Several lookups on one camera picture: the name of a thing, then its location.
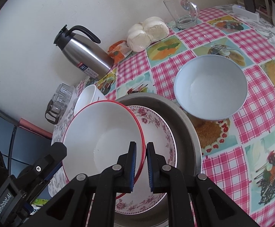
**thermos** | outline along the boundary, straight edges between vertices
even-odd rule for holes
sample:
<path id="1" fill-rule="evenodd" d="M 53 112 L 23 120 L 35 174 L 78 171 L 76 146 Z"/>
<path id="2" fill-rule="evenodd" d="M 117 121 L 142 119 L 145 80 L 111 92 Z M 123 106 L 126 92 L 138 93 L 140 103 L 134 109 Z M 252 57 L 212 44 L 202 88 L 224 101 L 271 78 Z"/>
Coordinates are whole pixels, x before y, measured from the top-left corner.
<path id="1" fill-rule="evenodd" d="M 97 45 L 101 43 L 100 39 L 83 26 L 74 26 L 70 30 L 66 27 L 55 37 L 54 44 L 80 70 L 96 80 L 102 79 L 110 71 L 114 60 Z M 74 33 L 75 30 L 88 37 Z"/>

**tablecloth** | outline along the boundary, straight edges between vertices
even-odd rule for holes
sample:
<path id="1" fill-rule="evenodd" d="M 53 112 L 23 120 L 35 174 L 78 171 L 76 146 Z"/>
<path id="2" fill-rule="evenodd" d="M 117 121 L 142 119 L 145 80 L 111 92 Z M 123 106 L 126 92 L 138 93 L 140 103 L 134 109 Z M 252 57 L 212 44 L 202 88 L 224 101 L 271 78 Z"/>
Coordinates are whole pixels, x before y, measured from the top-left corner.
<path id="1" fill-rule="evenodd" d="M 272 226 L 275 224 L 275 27 L 264 19 L 255 22 L 236 15 L 231 5 L 201 10 L 198 24 L 192 28 L 178 30 L 174 21 L 168 26 L 168 38 L 131 54 L 98 82 L 87 77 L 76 86 L 75 100 L 55 126 L 52 143 L 62 141 L 73 118 L 76 100 L 86 86 L 97 85 L 109 100 L 134 92 L 151 92 L 178 104 L 173 82 L 179 69 L 196 56 L 223 55 L 245 73 L 248 96 L 243 107 L 229 119 L 196 125 L 203 173 L 260 226 Z M 220 101 L 227 102 L 222 89 Z M 49 184 L 50 195 L 67 183 L 60 168 Z"/>

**power strip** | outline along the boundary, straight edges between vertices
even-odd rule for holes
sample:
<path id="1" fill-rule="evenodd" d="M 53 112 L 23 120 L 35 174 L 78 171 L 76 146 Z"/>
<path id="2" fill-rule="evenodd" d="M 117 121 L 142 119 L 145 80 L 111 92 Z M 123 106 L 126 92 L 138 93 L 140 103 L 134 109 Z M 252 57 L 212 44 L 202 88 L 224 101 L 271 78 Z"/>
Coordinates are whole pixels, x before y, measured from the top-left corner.
<path id="1" fill-rule="evenodd" d="M 243 15 L 249 19 L 259 22 L 260 21 L 260 14 L 258 12 L 252 13 L 247 11 L 243 6 L 240 5 L 233 5 L 232 11 L 236 14 Z"/>

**black handle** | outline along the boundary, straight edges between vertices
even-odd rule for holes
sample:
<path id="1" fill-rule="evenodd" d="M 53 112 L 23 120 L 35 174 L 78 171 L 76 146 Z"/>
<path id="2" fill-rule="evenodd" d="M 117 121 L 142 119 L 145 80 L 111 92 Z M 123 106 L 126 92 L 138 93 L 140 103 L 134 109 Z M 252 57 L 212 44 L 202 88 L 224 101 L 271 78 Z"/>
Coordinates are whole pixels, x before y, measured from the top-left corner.
<path id="1" fill-rule="evenodd" d="M 66 37 L 69 36 L 70 33 L 72 33 L 75 30 L 81 31 L 86 36 L 88 36 L 93 42 L 95 42 L 97 44 L 101 43 L 101 40 L 96 35 L 94 35 L 90 30 L 88 30 L 86 27 L 84 27 L 84 26 L 74 26 L 74 27 L 72 27 L 69 31 L 67 31 L 65 33 L 65 36 Z"/>

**wall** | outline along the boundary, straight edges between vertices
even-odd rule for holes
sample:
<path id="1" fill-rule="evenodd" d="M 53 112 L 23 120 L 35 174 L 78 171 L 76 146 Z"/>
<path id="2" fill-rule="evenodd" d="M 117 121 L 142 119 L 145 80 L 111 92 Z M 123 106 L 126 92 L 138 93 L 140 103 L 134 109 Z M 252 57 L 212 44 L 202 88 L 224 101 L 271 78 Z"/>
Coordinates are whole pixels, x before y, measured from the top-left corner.
<path id="1" fill-rule="evenodd" d="M 191 1 L 202 9 L 235 0 Z M 0 109 L 52 131 L 44 118 L 48 101 L 60 83 L 85 77 L 53 45 L 59 30 L 83 25 L 106 50 L 150 16 L 171 20 L 163 0 L 8 0 L 0 11 Z"/>

